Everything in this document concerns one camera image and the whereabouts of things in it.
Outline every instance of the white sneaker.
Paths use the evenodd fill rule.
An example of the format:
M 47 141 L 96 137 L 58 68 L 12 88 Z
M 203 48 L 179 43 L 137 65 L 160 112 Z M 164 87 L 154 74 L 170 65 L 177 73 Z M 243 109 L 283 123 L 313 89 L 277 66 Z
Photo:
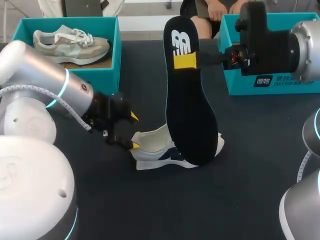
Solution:
M 33 33 L 34 48 L 56 64 L 74 63 L 80 66 L 93 64 L 107 55 L 109 41 L 93 37 L 79 29 L 62 25 L 55 32 Z
M 198 167 L 187 162 L 178 152 L 170 137 L 167 124 L 154 131 L 138 131 L 133 135 L 132 141 L 140 145 L 140 148 L 131 150 L 131 154 L 136 160 L 137 170 L 157 169 L 168 164 L 179 165 L 187 169 Z M 219 133 L 216 156 L 224 144 L 225 140 Z

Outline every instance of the person's hand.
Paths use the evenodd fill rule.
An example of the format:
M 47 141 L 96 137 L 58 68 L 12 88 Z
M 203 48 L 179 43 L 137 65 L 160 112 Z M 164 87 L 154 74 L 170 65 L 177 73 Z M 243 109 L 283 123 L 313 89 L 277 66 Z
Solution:
M 242 5 L 247 2 L 249 2 L 249 0 L 237 0 L 236 3 L 231 6 L 229 14 L 239 14 Z
M 222 15 L 228 13 L 226 6 L 218 0 L 209 0 L 207 4 L 211 21 L 221 22 Z

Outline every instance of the person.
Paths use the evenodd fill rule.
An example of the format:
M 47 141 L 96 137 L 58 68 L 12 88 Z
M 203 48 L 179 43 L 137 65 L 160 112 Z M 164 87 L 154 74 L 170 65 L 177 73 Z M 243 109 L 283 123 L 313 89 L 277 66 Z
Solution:
M 209 18 L 198 16 L 196 1 L 205 1 Z M 241 6 L 249 0 L 183 0 L 180 15 L 189 17 L 198 32 L 199 39 L 211 39 L 219 32 L 224 14 L 239 14 Z

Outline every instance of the insole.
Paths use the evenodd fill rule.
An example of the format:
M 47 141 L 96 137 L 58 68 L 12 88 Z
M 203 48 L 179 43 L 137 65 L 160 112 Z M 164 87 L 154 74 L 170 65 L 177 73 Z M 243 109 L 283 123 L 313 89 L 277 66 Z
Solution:
M 172 140 L 191 164 L 203 165 L 215 157 L 218 126 L 203 92 L 199 69 L 174 69 L 174 55 L 200 50 L 197 29 L 187 17 L 170 19 L 163 33 L 167 68 L 166 122 Z

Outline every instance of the gray sneaker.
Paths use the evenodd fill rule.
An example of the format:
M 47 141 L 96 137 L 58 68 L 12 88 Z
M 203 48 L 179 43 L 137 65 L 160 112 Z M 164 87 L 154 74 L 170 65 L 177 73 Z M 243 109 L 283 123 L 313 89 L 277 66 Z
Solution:
M 109 41 L 93 37 L 79 29 L 62 25 L 55 32 L 33 33 L 34 48 L 56 64 L 89 65 L 103 58 L 110 50 Z

